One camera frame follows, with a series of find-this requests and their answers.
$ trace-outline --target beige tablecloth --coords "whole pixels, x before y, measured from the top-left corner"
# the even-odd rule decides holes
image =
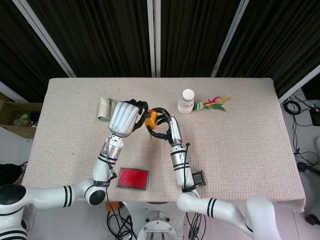
[[[226,112],[177,109],[184,89],[195,100],[231,96]],[[190,142],[191,170],[203,170],[202,198],[245,200],[262,195],[302,211],[306,197],[296,167],[273,80],[270,78],[55,78],[49,82],[23,184],[33,187],[70,185],[92,177],[97,156],[110,134],[97,119],[99,97],[147,101],[179,122]],[[108,189],[111,201],[172,202],[176,186],[170,145],[151,141],[143,126],[123,139],[119,167],[149,171],[146,191]]]

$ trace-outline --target black device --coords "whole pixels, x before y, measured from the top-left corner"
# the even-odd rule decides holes
[[[320,126],[320,107],[309,110],[313,126]]]

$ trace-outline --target orange object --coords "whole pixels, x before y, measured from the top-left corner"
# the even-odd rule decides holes
[[[157,127],[158,113],[152,109],[149,110],[149,117],[144,120],[146,127],[150,127],[152,130]]]
[[[110,204],[108,202],[105,203],[105,209],[110,212],[113,210],[117,210],[120,208],[120,202],[119,201],[112,201]]]

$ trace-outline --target floor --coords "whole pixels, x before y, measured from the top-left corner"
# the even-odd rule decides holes
[[[297,117],[300,124],[308,124],[308,112]],[[286,113],[283,117],[289,136],[292,138],[292,118]],[[304,151],[315,151],[313,139],[320,135],[320,127],[298,127],[300,147]],[[10,133],[0,127],[0,164],[21,164],[28,160],[32,139],[25,139]],[[320,240],[320,225],[310,225],[305,215],[314,213],[320,217],[320,187],[319,177],[312,172],[300,174],[305,189],[307,204],[304,213],[292,213],[289,209],[274,203],[278,230],[283,240]],[[244,212],[243,202],[234,202]],[[70,208],[49,211],[36,211],[34,208],[25,208],[25,214],[30,219],[31,229],[29,240],[56,240],[56,239],[114,239],[106,225],[107,212],[105,205],[90,206],[77,202]],[[188,236],[188,222],[184,221],[185,236]],[[202,236],[204,226],[200,227]],[[207,218],[206,234],[204,240],[248,240],[250,239],[240,230],[227,223]]]

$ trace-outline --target cardboard box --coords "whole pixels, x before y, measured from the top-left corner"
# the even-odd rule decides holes
[[[36,127],[14,126],[14,121],[23,114],[41,112],[42,103],[0,102],[0,105],[0,127],[26,139],[35,137]]]

